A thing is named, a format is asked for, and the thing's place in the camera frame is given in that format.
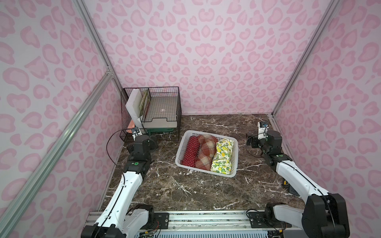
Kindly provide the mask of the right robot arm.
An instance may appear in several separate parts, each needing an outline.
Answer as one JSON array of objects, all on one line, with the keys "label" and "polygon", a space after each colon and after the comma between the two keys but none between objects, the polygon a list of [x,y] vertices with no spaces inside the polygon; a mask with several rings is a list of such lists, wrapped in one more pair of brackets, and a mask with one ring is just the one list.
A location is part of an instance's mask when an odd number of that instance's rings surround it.
[{"label": "right robot arm", "polygon": [[301,169],[294,160],[282,152],[279,132],[259,131],[248,136],[247,145],[261,150],[261,156],[273,171],[279,174],[298,193],[305,203],[297,209],[282,203],[268,203],[264,220],[284,222],[303,229],[309,238],[348,238],[350,227],[345,199],[338,193],[324,189]]}]

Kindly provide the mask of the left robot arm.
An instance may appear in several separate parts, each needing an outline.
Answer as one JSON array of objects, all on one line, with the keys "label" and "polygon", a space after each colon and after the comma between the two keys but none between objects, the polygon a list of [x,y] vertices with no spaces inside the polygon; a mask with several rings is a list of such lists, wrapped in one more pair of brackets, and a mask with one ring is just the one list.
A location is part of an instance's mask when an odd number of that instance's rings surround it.
[{"label": "left robot arm", "polygon": [[133,238],[141,228],[154,224],[153,206],[137,205],[133,210],[129,207],[146,177],[152,163],[151,152],[156,148],[155,139],[147,135],[135,137],[113,197],[94,225],[84,227],[82,238]]}]

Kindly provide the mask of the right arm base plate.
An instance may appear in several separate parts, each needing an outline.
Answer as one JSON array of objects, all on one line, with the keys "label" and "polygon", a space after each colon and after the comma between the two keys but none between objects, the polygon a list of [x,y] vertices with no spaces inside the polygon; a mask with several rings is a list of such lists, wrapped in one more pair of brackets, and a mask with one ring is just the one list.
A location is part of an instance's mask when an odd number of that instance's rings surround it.
[{"label": "right arm base plate", "polygon": [[264,218],[265,213],[258,210],[247,210],[246,216],[250,221],[251,228],[269,228],[278,229],[282,228],[280,224],[269,221]]}]

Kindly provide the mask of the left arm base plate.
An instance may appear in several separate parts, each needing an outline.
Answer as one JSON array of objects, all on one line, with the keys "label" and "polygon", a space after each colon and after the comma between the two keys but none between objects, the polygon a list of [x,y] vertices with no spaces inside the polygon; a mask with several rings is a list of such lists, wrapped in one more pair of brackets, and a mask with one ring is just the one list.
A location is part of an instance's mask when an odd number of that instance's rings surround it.
[{"label": "left arm base plate", "polygon": [[145,224],[142,230],[157,230],[168,229],[169,226],[169,213],[167,212],[155,212],[154,218],[149,217],[147,224]]}]

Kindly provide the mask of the green lemon print skirt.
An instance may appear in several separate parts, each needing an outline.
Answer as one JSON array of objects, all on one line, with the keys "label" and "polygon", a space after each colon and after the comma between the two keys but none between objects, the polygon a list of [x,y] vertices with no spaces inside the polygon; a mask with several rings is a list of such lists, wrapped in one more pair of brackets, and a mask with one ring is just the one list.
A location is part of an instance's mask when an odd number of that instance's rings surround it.
[{"label": "green lemon print skirt", "polygon": [[232,170],[231,157],[233,154],[234,141],[222,139],[216,144],[216,153],[212,159],[210,171],[229,175]]}]

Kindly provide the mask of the red plaid skirt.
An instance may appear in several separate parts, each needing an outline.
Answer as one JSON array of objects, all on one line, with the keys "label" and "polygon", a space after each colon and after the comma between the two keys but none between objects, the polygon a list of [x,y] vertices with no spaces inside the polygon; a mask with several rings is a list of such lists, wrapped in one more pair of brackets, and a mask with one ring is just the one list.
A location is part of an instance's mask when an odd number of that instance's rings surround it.
[{"label": "red plaid skirt", "polygon": [[211,169],[212,160],[216,153],[216,144],[218,139],[211,134],[202,134],[197,136],[200,143],[198,156],[195,160],[195,167],[197,169],[207,170]]}]

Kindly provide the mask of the red polka dot skirt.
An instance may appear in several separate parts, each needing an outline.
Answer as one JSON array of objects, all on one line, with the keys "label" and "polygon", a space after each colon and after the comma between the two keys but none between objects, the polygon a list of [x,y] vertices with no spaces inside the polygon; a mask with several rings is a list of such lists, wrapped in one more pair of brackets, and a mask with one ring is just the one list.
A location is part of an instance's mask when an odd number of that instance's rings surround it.
[{"label": "red polka dot skirt", "polygon": [[200,148],[200,142],[197,136],[191,136],[187,143],[186,151],[181,164],[188,167],[195,168],[195,161],[198,157],[198,152]]}]

